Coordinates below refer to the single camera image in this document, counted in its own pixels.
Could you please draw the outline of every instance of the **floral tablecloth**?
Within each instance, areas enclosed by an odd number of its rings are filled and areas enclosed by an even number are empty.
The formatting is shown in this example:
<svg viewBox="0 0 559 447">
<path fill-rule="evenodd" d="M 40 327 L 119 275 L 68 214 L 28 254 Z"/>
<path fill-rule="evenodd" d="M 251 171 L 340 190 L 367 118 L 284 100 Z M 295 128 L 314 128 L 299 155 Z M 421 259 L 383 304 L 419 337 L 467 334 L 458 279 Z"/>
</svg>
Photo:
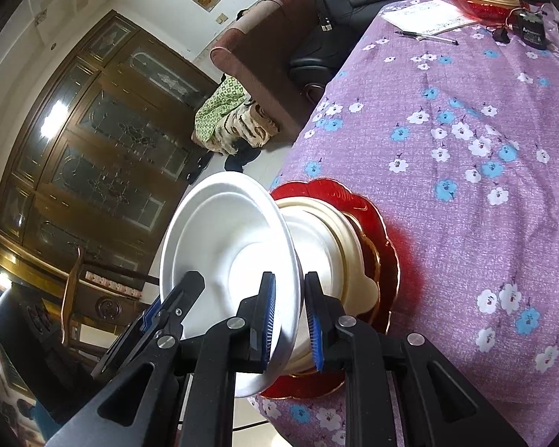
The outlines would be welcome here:
<svg viewBox="0 0 559 447">
<path fill-rule="evenodd" d="M 402 259 L 390 333 L 428 337 L 531 447 L 559 431 L 559 49 L 546 28 L 543 51 L 481 25 L 444 34 L 452 46 L 377 16 L 273 185 L 331 177 L 376 204 Z M 295 447 L 333 447 L 344 399 L 252 403 Z"/>
</svg>

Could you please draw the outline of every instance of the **white bowl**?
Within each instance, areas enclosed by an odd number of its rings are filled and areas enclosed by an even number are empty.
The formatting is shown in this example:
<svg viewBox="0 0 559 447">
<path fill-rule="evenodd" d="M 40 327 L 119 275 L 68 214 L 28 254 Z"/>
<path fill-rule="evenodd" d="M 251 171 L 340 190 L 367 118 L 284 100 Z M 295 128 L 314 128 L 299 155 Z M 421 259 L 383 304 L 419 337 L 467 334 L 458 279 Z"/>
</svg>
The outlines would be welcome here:
<svg viewBox="0 0 559 447">
<path fill-rule="evenodd" d="M 281 209 L 296 248 L 303 275 L 316 272 L 323 294 L 340 298 L 344 286 L 344 265 L 340 248 L 331 230 L 315 216 L 297 207 Z M 296 342 L 284 373 L 296 373 L 293 363 L 310 356 L 309 326 L 306 312 L 300 314 Z"/>
<path fill-rule="evenodd" d="M 275 274 L 269 365 L 262 374 L 237 373 L 236 397 L 271 386 L 294 347 L 303 280 L 287 225 L 265 188 L 227 171 L 207 177 L 186 195 L 165 233 L 161 300 L 189 270 L 203 276 L 205 290 L 182 322 L 183 338 L 204 334 L 234 316 L 243 298 L 258 293 L 262 274 Z"/>
</svg>

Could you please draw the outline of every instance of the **red plate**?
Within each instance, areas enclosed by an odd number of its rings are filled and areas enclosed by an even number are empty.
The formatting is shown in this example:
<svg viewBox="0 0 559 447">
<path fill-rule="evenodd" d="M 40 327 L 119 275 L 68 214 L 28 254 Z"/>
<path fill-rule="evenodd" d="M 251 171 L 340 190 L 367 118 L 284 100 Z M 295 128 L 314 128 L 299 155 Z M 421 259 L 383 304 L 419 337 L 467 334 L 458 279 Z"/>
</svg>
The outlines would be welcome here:
<svg viewBox="0 0 559 447">
<path fill-rule="evenodd" d="M 483 23 L 505 24 L 513 8 L 504 8 L 492 3 L 474 3 L 470 0 L 452 0 L 453 4 L 471 18 L 478 18 Z M 520 6 L 529 9 L 527 3 L 520 0 Z"/>
<path fill-rule="evenodd" d="M 366 198 L 353 194 L 341 183 L 328 178 L 309 183 L 287 182 L 271 192 L 274 200 L 289 197 L 311 197 L 333 205 L 353 225 L 361 243 L 365 274 L 379 280 L 380 300 L 378 307 L 360 319 L 385 333 L 398 294 L 400 269 L 399 259 L 388 239 L 385 222 L 379 210 Z M 376 271 L 376 256 L 380 258 L 380 271 Z M 261 395 L 272 399 L 310 399 L 334 392 L 344 382 L 343 373 L 322 374 L 309 372 L 301 375 L 282 376 Z"/>
</svg>

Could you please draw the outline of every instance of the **paper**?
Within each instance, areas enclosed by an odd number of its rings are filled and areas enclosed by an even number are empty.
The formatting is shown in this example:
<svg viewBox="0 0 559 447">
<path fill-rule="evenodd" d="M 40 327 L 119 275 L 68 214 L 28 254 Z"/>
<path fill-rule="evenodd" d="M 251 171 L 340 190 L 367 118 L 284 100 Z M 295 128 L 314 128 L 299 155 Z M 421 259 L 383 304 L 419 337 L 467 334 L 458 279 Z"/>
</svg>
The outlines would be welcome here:
<svg viewBox="0 0 559 447">
<path fill-rule="evenodd" d="M 425 1 L 381 16 L 400 30 L 424 35 L 436 35 L 478 21 L 464 15 L 455 5 L 441 0 Z"/>
</svg>

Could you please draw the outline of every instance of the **white tile floor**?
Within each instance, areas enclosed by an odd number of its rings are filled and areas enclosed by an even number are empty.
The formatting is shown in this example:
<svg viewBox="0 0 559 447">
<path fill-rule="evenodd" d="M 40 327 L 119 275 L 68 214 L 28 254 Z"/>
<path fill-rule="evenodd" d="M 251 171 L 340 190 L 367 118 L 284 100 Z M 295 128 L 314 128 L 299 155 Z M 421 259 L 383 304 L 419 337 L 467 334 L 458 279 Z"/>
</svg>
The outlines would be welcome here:
<svg viewBox="0 0 559 447">
<path fill-rule="evenodd" d="M 290 151 L 290 145 L 276 145 L 275 147 L 268 147 L 261 151 L 255 161 L 249 163 L 244 167 L 244 173 L 257 180 L 265 188 L 269 188 L 271 183 L 278 174 L 284 158 Z M 203 171 L 197 182 L 200 183 L 207 176 L 214 173 L 224 171 L 225 156 L 216 154 L 209 162 L 207 168 Z M 151 271 L 153 276 L 159 277 L 159 268 L 161 260 L 161 248 L 155 256 Z M 158 289 L 149 288 L 150 284 L 145 284 L 143 290 L 142 300 L 151 303 L 159 293 Z M 234 428 L 243 427 L 253 423 L 265 420 L 260 413 L 255 410 L 246 398 L 239 398 L 234 401 Z M 259 425 L 258 427 L 247 428 L 234 433 L 233 437 L 234 447 L 289 447 L 290 444 L 286 442 L 270 424 Z"/>
</svg>

